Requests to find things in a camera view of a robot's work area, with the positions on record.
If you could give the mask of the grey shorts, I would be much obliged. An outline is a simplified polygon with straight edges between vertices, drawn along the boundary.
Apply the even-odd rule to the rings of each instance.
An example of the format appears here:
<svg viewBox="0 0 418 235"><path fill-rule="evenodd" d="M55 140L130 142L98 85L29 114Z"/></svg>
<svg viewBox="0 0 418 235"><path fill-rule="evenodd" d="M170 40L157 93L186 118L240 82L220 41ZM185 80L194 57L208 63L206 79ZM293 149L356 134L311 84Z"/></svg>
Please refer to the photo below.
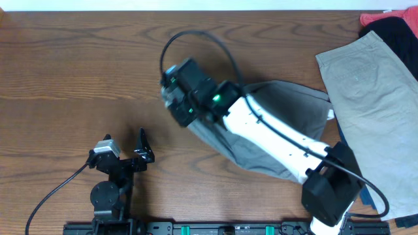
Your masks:
<svg viewBox="0 0 418 235"><path fill-rule="evenodd" d="M248 84L246 89L273 116L316 140L321 138L327 121L334 118L329 96L322 91L280 80ZM187 128L244 170L297 181L281 163L222 124L196 119Z"/></svg>

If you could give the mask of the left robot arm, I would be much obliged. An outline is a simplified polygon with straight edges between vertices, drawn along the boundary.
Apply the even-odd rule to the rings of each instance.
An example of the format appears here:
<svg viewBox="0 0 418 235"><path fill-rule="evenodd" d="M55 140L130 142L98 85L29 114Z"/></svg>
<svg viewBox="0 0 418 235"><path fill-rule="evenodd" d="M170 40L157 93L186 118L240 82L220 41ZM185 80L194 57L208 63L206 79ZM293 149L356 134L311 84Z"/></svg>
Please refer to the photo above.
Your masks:
<svg viewBox="0 0 418 235"><path fill-rule="evenodd" d="M145 223L130 216L134 174L147 170L147 164L155 161L143 128L139 129L134 149L137 157L121 159L120 153L120 147L109 134L89 151L88 166L108 175L90 193L94 207L93 234L147 233Z"/></svg>

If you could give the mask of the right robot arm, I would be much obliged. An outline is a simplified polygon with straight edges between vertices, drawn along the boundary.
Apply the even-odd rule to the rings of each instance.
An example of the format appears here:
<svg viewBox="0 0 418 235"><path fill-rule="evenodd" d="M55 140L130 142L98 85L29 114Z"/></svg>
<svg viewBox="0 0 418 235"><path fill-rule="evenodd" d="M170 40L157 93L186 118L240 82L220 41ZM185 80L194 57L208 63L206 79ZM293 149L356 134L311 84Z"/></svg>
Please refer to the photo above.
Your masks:
<svg viewBox="0 0 418 235"><path fill-rule="evenodd" d="M162 96L173 118L232 162L302 185L312 234L341 233L363 183L353 151L306 136L244 94L217 84L193 59L162 73Z"/></svg>

